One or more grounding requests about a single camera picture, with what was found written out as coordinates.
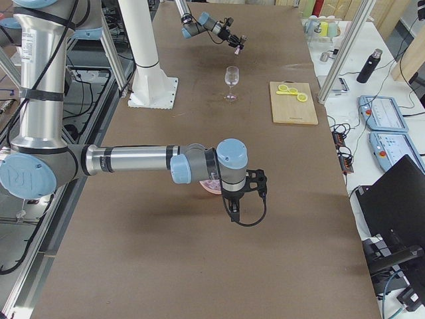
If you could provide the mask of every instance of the computer equipment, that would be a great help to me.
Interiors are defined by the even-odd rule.
[[[388,171],[404,155],[409,155],[416,165],[425,171],[424,162],[407,133],[371,132],[369,142],[384,171]]]
[[[380,234],[391,252],[385,263],[400,266],[416,301],[425,304],[424,173],[403,156],[375,184],[358,191],[357,198],[371,235]]]
[[[359,98],[359,108],[366,125],[373,131],[409,131],[394,98],[362,95]]]

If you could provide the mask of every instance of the white pillar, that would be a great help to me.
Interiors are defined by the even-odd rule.
[[[118,3],[137,64],[128,105],[173,108],[178,79],[167,77],[159,65],[147,1],[118,0]]]

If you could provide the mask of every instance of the wooden cutting board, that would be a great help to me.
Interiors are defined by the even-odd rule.
[[[286,84],[290,88],[297,88],[298,92],[306,93],[307,102],[298,101],[295,95],[277,95],[279,84]],[[272,101],[274,123],[309,125],[319,123],[308,83],[270,82],[270,100]]]

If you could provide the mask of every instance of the red object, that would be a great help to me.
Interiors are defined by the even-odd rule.
[[[313,8],[313,15],[315,15],[316,17],[320,16],[320,11],[324,2],[325,0],[316,0],[316,3]]]

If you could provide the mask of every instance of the metal frame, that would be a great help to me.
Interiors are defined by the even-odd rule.
[[[319,103],[325,104],[327,98],[331,94],[333,85],[337,80],[339,73],[341,73],[341,69],[343,68],[345,61],[349,56],[350,50],[357,40],[362,26],[369,18],[369,15],[371,14],[376,1],[377,0],[362,0],[360,7],[354,16],[353,22],[351,23],[351,26],[345,35],[341,48],[338,51],[337,58],[333,62],[331,70],[329,70],[327,78],[319,91]]]

